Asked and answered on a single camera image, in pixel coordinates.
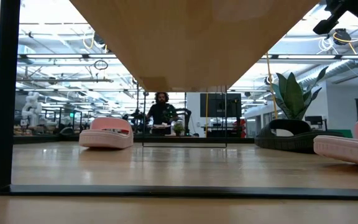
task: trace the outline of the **pink slipper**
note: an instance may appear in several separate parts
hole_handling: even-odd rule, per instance
[[[119,118],[96,118],[89,130],[80,134],[80,146],[125,149],[134,145],[128,121]]]
[[[317,136],[314,139],[314,152],[321,156],[358,164],[358,122],[354,133],[356,139]]]

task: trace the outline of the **curly hair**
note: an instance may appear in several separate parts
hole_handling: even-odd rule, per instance
[[[164,93],[164,92],[155,93],[155,97],[154,97],[155,101],[158,102],[158,96],[159,96],[160,93],[163,93],[165,95],[165,102],[168,103],[169,95],[168,95],[168,93]]]

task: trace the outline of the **dark shirt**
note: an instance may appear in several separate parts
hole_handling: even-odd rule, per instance
[[[169,119],[178,115],[169,103],[157,103],[150,108],[149,116],[153,117],[153,124],[170,124]]]

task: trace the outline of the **small potted plant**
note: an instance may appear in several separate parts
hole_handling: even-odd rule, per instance
[[[327,68],[320,71],[316,81],[306,89],[303,88],[301,83],[296,82],[293,73],[288,76],[288,79],[282,74],[277,74],[278,85],[272,84],[275,93],[274,97],[277,106],[283,110],[287,119],[303,119],[311,102],[317,98],[321,88],[317,89],[314,93],[311,90],[325,76]]]
[[[177,136],[180,136],[181,132],[184,131],[184,127],[181,123],[176,122],[175,125],[173,125],[173,131]]]

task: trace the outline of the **monitor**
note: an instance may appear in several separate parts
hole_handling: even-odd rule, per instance
[[[200,117],[206,117],[206,95],[200,94]],[[208,93],[208,117],[224,118],[225,117],[225,93]],[[241,94],[227,93],[227,114],[228,118],[241,117]]]

